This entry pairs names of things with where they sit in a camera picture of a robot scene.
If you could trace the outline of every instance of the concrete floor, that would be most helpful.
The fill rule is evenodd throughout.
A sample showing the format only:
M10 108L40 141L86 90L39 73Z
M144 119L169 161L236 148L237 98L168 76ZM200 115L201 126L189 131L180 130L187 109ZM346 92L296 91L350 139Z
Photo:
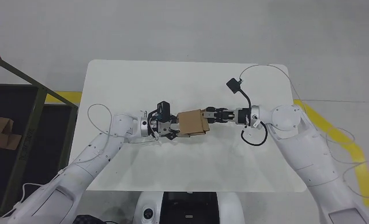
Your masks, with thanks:
M368 14L369 0L0 0L0 56L64 91L83 89L93 59L284 64L368 157ZM0 83L20 81L0 70ZM138 195L87 192L80 212L129 223ZM248 223L318 223L308 192L240 197Z

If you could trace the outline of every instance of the cardboard box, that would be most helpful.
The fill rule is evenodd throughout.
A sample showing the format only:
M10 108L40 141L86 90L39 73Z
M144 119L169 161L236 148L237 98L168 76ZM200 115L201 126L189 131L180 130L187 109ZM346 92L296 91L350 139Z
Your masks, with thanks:
M202 116L204 111L193 110L178 113L179 130L181 134L188 134L190 136L204 135L209 131L208 120Z
M0 148L16 150L22 138L21 135L12 134L14 121L0 117Z

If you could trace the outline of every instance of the black metal frame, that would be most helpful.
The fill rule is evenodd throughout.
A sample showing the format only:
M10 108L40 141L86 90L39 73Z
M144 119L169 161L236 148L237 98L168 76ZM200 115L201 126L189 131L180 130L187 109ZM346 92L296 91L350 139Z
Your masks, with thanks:
M19 151L13 166L12 173L9 178L9 183L7 184L6 187L4 198L0 206L0 214L3 214L6 211L11 210L13 205L16 203L18 191L22 186L21 185L22 177L25 171L25 167L27 165L29 153L32 149L32 144L35 139L37 126L40 121L40 116L42 113L43 106L45 104L47 94L50 94L51 96L57 98L61 102L71 107L68 127L63 143L63 151L59 161L59 169L64 168L68 164L71 150L71 141L73 139L74 128L76 127L78 106L68 101L67 99L63 98L62 96L60 96L53 90L49 89L45 85L29 77L20 70L16 69L14 66L11 66L9 63L2 60L1 57L0 57L0 66L10 71L11 73L15 74L16 76L22 78L23 80L29 82L33 86L38 87L36 99L33 104L34 109L29 116L25 133L22 136L22 139L18 145Z

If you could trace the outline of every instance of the yellow floor line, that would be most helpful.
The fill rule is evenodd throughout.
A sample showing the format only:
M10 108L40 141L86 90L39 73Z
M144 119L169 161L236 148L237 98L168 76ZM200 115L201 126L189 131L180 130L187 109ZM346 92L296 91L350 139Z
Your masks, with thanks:
M82 92L65 92L57 91L57 94L71 101L72 103L80 103ZM47 95L46 102L48 103L59 103L60 100L54 98L51 95ZM302 106L301 101L294 100L295 104ZM319 115L315 110L313 110L309 105L305 104L306 112L310 120L322 131L327 132L330 128L334 127L325 118ZM338 129L331 129L329 131L330 138L339 143L349 143L351 139L342 131ZM352 144L341 144L342 148L350 153L353 162L363 162L365 161L365 156L363 150L356 143ZM360 193L363 196L369 196L369 171L367 164L362 164L355 168L355 174L357 178L357 183L359 185ZM369 199L363 198L365 206L369 206Z
M69 100L72 103L80 103L82 92L65 92L65 91L56 91L57 94L64 97L65 99ZM57 98L47 94L45 102L47 103L60 103L61 101Z
M303 107L300 100L294 100L295 104L298 104L300 107ZM323 132L328 132L328 136L338 142L338 143L350 143L351 139L345 133L340 131L339 129L332 129L334 126L329 123L325 118L319 115L315 110L313 110L309 105L305 104L306 113L309 116L310 120L317 126L317 128L321 129ZM350 153L351 160L353 162L364 162L365 155L363 150L356 143L351 144L340 144L342 148L347 150ZM363 196L369 196L369 171L367 164L361 164L360 166L355 168L355 174L357 178L357 184L359 185L360 194ZM363 202L365 206L369 206L369 199L363 198Z

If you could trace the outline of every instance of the white tabletop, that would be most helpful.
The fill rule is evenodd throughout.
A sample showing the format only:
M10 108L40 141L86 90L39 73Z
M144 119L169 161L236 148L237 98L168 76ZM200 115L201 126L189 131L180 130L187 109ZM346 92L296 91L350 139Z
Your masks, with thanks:
M112 113L140 115L156 109L162 100L171 113L208 106L247 107L226 82L251 64L94 60L88 65L70 161L98 134L86 111L94 103ZM279 65L286 73L287 69ZM257 66L243 75L243 90L253 104L272 109L292 104L288 79L277 69ZM91 119L101 128L110 117L102 108L91 109ZM92 182L94 191L218 191L302 192L305 184L287 165L271 138L260 147L240 138L240 125L210 124L206 135L176 138L161 143L126 144ZM297 131L283 133L292 136ZM253 129L249 141L264 136Z

